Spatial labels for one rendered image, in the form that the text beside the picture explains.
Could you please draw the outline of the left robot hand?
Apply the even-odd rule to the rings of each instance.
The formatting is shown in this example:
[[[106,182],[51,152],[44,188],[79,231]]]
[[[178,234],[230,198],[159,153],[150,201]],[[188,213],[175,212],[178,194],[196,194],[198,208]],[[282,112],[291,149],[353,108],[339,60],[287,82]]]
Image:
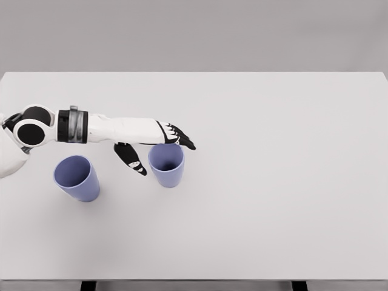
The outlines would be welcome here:
[[[124,118],[121,126],[115,129],[114,141],[113,149],[120,160],[142,176],[147,175],[147,170],[133,144],[178,144],[196,149],[193,141],[177,126],[150,118]]]

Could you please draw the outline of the lavender plastic cup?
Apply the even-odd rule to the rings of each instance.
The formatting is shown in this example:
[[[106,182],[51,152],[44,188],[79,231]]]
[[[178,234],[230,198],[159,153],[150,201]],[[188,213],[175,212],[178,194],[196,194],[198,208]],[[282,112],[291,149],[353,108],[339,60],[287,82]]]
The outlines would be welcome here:
[[[55,184],[81,202],[92,202],[100,194],[99,179],[90,160],[73,155],[60,161],[54,169]]]
[[[148,161],[156,179],[163,187],[176,187],[181,182],[185,156],[180,145],[154,145],[149,151]]]

